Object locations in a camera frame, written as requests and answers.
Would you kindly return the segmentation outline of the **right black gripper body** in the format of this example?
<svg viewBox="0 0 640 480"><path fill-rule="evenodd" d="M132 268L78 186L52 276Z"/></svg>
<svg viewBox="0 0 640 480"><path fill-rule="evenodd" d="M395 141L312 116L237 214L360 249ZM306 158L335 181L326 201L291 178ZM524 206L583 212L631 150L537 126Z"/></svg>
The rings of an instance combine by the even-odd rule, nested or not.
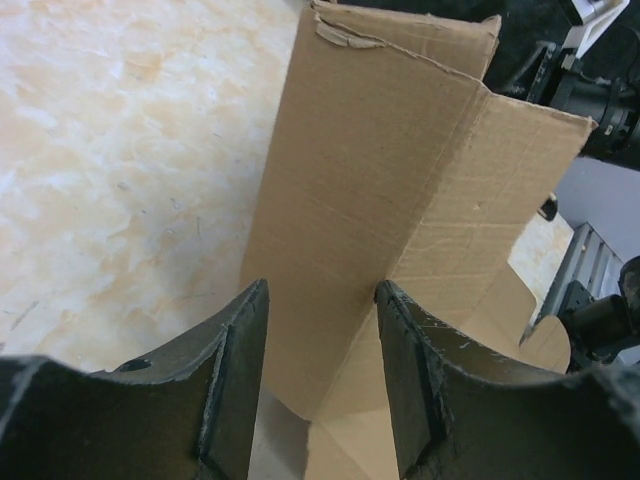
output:
<svg viewBox="0 0 640 480"><path fill-rule="evenodd" d="M590 77L572 51L563 52L560 76L549 105L593 120L580 155L629 170L639 168L639 53L623 76Z"/></svg>

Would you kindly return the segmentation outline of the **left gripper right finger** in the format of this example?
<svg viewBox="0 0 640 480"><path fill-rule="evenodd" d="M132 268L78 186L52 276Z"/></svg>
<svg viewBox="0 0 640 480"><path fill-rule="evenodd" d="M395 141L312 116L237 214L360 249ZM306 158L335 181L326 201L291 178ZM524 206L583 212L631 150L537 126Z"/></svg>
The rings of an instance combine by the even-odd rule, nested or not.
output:
<svg viewBox="0 0 640 480"><path fill-rule="evenodd" d="M391 281L374 298L401 478L638 477L637 367L561 375L486 347Z"/></svg>

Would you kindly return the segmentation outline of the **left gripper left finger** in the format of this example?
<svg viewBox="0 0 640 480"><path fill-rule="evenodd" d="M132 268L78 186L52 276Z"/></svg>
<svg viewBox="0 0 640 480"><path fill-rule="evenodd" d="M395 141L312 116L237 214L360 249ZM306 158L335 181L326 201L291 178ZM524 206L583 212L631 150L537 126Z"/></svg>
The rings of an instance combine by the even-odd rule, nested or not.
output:
<svg viewBox="0 0 640 480"><path fill-rule="evenodd" d="M1 360L5 479L244 479L269 314L265 280L113 371Z"/></svg>

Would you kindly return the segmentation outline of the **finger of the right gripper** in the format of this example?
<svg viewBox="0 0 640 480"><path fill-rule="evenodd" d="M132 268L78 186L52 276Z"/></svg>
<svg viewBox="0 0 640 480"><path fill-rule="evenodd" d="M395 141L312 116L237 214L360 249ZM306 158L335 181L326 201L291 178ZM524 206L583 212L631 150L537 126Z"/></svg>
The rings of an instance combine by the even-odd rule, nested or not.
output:
<svg viewBox="0 0 640 480"><path fill-rule="evenodd" d="M538 41L533 52L512 73L499 93L530 103L539 103L558 64L560 47Z"/></svg>

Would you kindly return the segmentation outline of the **cardboard box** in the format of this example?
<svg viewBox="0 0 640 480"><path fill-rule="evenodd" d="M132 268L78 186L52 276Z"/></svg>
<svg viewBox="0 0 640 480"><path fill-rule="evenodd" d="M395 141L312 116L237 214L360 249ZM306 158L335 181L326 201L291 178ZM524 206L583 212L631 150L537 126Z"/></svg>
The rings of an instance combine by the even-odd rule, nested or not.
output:
<svg viewBox="0 0 640 480"><path fill-rule="evenodd" d="M475 318L594 129L487 88L500 27L301 12L241 279L269 285L263 381L309 424L306 479L397 475L376 284Z"/></svg>

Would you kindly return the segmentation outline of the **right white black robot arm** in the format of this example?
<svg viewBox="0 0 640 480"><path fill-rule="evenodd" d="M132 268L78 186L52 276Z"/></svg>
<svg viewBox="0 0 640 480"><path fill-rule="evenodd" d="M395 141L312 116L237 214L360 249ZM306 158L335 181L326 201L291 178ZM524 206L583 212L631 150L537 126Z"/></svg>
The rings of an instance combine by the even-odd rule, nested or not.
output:
<svg viewBox="0 0 640 480"><path fill-rule="evenodd" d="M584 73L582 58L598 39L574 26L563 44L539 41L501 93L594 119L583 155L617 167L639 168L639 78L606 80ZM588 223L580 225L541 308L555 315L570 343L572 372L611 364L639 344L639 260L622 262Z"/></svg>

